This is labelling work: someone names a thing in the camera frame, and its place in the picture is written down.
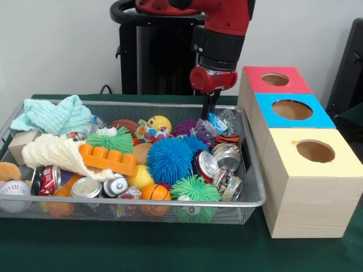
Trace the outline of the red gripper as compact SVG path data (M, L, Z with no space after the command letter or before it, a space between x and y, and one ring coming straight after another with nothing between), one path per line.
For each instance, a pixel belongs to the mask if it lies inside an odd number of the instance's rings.
M238 79L238 73L214 71L202 66L196 66L189 75L189 81L193 89L203 94L203 106L201 119L207 120L209 113L213 113L220 91L232 88Z

